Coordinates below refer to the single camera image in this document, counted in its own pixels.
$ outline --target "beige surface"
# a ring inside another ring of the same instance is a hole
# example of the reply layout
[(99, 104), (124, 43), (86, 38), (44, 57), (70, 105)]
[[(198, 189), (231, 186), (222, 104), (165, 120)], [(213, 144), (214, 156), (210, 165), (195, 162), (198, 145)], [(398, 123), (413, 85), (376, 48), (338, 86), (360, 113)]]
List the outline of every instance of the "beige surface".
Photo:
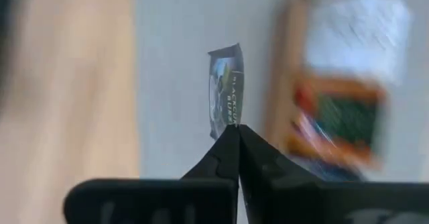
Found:
[(132, 0), (18, 0), (0, 115), (0, 221), (61, 223), (95, 176), (138, 176)]

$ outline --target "white wall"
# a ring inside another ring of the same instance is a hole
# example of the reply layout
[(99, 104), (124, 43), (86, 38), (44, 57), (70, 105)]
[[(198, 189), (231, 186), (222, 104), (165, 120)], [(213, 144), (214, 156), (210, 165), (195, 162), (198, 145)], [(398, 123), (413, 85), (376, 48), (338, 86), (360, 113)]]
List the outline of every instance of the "white wall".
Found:
[[(137, 51), (142, 171), (145, 177), (183, 175), (211, 147), (207, 52), (241, 44), (245, 62), (242, 122), (261, 130), (269, 83), (271, 35), (282, 0), (137, 0)], [(422, 177), (429, 129), (426, 87), (428, 10), (425, 0), (406, 0), (414, 12), (408, 71), (392, 89), (385, 169), (375, 179)]]

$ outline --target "wooden board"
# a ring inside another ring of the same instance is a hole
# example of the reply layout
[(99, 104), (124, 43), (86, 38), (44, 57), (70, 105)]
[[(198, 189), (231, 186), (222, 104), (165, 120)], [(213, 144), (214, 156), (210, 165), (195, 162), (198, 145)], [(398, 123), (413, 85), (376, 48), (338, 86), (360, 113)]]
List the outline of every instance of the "wooden board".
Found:
[(62, 223), (77, 182), (139, 175), (133, 0), (16, 0), (0, 112), (2, 223)]

